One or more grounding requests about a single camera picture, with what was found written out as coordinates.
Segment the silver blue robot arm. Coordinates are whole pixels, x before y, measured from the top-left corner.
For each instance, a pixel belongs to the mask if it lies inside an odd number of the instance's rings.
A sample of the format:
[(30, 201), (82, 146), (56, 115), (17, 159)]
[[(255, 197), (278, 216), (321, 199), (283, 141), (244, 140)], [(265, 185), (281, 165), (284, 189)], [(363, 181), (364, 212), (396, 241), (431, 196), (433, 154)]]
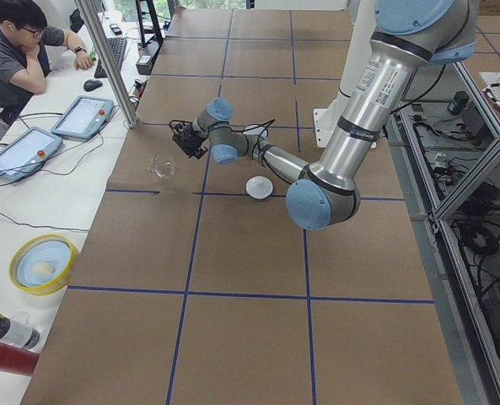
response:
[(305, 230), (321, 230), (349, 220), (360, 204), (355, 175), (398, 105), (413, 73), (428, 64), (468, 58), (476, 47), (477, 1), (367, 1), (355, 22), (368, 18), (371, 48), (358, 81), (320, 159), (308, 163), (270, 143), (263, 125), (234, 130), (233, 107), (210, 101), (193, 121), (170, 122), (173, 141), (189, 157), (207, 151), (219, 165), (246, 157), (289, 184), (291, 220)]

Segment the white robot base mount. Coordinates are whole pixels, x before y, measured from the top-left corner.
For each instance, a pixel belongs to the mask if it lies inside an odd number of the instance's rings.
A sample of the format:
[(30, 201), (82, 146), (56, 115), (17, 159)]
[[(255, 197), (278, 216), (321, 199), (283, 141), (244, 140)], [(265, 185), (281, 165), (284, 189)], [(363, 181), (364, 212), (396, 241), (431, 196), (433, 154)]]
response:
[(352, 38), (336, 98), (326, 109), (314, 109), (315, 140), (318, 148), (324, 148), (328, 144), (371, 55), (369, 39), (376, 27), (375, 1), (362, 0), (347, 3), (353, 23)]

